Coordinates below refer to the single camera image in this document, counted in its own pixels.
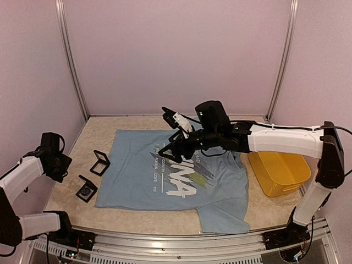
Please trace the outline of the black brooch case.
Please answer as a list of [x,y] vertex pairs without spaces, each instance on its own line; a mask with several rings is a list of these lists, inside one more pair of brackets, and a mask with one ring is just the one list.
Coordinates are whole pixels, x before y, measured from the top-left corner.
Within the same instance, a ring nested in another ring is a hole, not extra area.
[[99,150],[94,150],[93,152],[97,158],[97,161],[90,168],[90,172],[101,177],[109,168],[109,166],[111,165],[111,162],[104,152],[101,152]]
[[75,196],[77,196],[83,202],[88,203],[97,193],[98,187],[92,181],[85,178],[83,175],[79,175],[79,178],[84,182],[84,184],[77,191]]

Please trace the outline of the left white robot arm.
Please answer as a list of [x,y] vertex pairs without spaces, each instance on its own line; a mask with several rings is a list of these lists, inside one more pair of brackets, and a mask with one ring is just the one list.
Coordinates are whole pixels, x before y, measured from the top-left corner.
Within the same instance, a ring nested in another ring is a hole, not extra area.
[[12,169],[1,176],[1,244],[13,248],[1,257],[12,256],[22,241],[36,239],[42,234],[53,235],[67,245],[76,241],[77,233],[66,212],[45,211],[18,216],[13,209],[17,197],[26,192],[37,178],[45,175],[56,182],[63,182],[72,162],[63,153],[64,145],[61,135],[43,133],[40,145],[21,157]]

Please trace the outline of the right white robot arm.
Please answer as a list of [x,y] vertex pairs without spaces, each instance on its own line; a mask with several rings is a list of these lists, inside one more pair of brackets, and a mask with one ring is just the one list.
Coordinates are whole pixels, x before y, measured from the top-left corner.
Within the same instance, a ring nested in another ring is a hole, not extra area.
[[196,106],[200,130],[192,119],[162,107],[163,119],[172,129],[169,144],[159,155],[181,163],[197,150],[221,147],[240,153],[280,152],[318,159],[315,180],[290,216],[292,222],[281,232],[286,244],[293,244],[303,234],[302,226],[310,223],[316,211],[327,202],[333,189],[340,187],[348,172],[344,169],[344,151],[338,126],[325,122],[321,126],[280,126],[251,120],[231,121],[220,101],[206,101]]

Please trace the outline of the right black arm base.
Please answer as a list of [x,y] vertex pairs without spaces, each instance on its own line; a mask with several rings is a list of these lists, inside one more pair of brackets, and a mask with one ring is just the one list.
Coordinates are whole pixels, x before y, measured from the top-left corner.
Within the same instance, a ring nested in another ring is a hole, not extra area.
[[282,229],[267,231],[262,234],[266,250],[282,248],[300,242],[312,240],[306,225],[299,225],[293,221],[291,213],[287,225]]

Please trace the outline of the light blue printed t-shirt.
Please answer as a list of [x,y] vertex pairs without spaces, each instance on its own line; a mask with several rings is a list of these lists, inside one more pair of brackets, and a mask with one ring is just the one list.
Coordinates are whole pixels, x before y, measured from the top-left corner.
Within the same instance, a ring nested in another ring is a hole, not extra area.
[[159,155],[167,130],[116,132],[96,207],[139,211],[196,210],[205,233],[246,233],[248,176],[240,154],[220,147],[181,163]]

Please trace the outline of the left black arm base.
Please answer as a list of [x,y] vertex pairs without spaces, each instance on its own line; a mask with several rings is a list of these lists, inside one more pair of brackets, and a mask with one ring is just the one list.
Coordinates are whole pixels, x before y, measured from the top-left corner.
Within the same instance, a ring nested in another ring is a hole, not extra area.
[[60,228],[49,232],[50,241],[76,249],[92,250],[96,238],[95,233],[74,229],[68,214],[64,211],[45,211],[45,213],[55,213],[59,216]]

